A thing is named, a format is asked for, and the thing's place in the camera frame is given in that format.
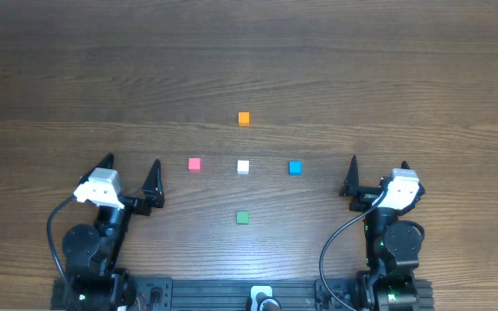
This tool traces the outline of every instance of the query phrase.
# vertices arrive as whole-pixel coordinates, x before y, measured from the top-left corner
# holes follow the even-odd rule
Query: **small block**
[[[189,158],[188,160],[188,170],[191,173],[201,172],[201,158]]]
[[[243,175],[249,174],[248,160],[238,160],[238,174],[243,174]]]
[[[251,116],[249,112],[240,112],[239,113],[239,126],[249,126],[251,123]]]
[[[301,161],[290,161],[290,175],[301,174]]]
[[[236,223],[238,225],[249,225],[249,212],[238,212]]]

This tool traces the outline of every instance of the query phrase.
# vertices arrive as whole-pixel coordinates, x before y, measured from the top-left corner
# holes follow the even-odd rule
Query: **wood grain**
[[[161,159],[167,197],[120,264],[183,279],[317,278],[351,155],[367,185],[407,160],[417,277],[439,310],[498,310],[498,1],[0,0],[0,308],[48,308],[47,216],[109,151],[128,194]],[[365,268],[361,230],[328,275]]]

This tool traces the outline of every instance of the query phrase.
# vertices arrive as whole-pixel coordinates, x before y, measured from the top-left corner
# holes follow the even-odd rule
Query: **cable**
[[[372,212],[373,210],[375,210],[376,207],[378,207],[378,205],[381,203],[381,201],[384,200],[384,198],[386,197],[386,195],[387,195],[386,191],[384,191],[383,193],[381,193],[380,197],[374,202],[374,204],[372,206],[370,206],[370,208],[368,208],[367,211],[365,211],[364,213],[360,214],[359,216],[357,216],[357,217],[349,220],[349,222],[347,222],[345,225],[342,225],[341,228],[337,229],[337,231],[334,232],[334,234],[332,234],[331,237],[329,237],[328,241],[326,241],[326,244],[322,248],[322,253],[320,254],[320,261],[318,262],[318,269],[320,271],[320,279],[322,280],[322,284],[324,284],[324,287],[332,295],[332,297],[334,297],[339,303],[341,303],[341,305],[343,305],[345,308],[348,308],[350,311],[357,311],[357,310],[355,308],[349,306],[341,298],[339,298],[337,295],[335,295],[334,292],[332,291],[332,289],[326,283],[326,277],[324,277],[324,256],[326,255],[326,251],[328,250],[329,245],[332,244],[332,242],[334,241],[334,239],[337,238],[337,236],[340,233],[342,233],[343,230],[347,229],[352,224],[354,224],[355,222],[361,220],[363,217],[365,217],[370,212]]]
[[[61,273],[62,279],[65,282],[65,286],[67,287],[70,295],[73,297],[74,305],[76,306],[76,309],[78,311],[82,310],[82,307],[78,303],[78,301],[75,299],[74,291],[72,286],[70,286],[70,282],[68,282],[67,275],[65,274],[65,270],[62,269],[61,265],[61,260],[59,260],[59,255],[57,255],[57,250],[55,249],[55,243],[53,241],[53,218],[55,215],[63,208],[65,207],[70,201],[74,199],[74,194],[71,194],[66,200],[62,201],[49,215],[48,218],[48,242],[49,242],[49,249],[51,249],[51,254],[53,255],[53,259],[55,260],[55,264],[57,265],[57,270],[59,273]]]

